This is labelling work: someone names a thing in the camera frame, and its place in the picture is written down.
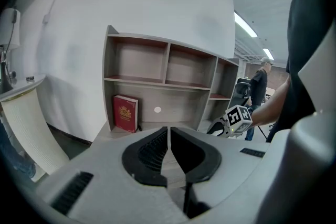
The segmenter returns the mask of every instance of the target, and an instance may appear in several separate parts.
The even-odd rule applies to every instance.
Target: curved white wall
[[[233,57],[233,0],[34,0],[22,14],[20,77],[46,73],[39,100],[51,125],[93,141],[106,121],[102,53],[108,25],[119,32],[178,40]]]

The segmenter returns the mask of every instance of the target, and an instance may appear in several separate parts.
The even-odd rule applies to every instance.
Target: white countertop
[[[21,94],[25,91],[31,90],[38,85],[42,83],[42,81],[45,79],[46,75],[40,74],[40,75],[35,75],[35,80],[34,82],[28,83],[26,79],[20,79],[17,80],[16,83],[12,83],[13,89],[5,92],[3,94],[0,94],[0,102],[4,102],[9,98],[12,98],[14,96],[17,96],[18,94]]]

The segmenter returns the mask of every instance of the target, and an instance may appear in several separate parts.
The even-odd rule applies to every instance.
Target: ceiling light
[[[263,49],[263,50],[267,54],[267,56],[268,56],[269,59],[274,60],[274,58],[273,58],[271,52],[269,51],[269,49]]]
[[[251,37],[257,37],[256,32],[237,14],[235,13],[235,22],[239,24]]]

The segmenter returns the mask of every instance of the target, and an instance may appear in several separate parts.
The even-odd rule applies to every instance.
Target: jeans
[[[32,161],[20,156],[8,138],[4,125],[0,122],[0,151],[11,165],[32,178],[35,175],[35,165]]]
[[[247,108],[252,108],[253,109],[252,111],[254,111],[260,106],[259,105],[251,105],[251,106],[247,105],[246,107]],[[253,138],[253,135],[254,135],[254,127],[247,130],[245,140],[246,141],[251,141],[252,138]]]

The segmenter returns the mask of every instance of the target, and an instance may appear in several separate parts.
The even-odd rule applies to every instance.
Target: hand
[[[246,104],[247,104],[248,106],[251,106],[251,105],[252,105],[251,97],[247,100]]]

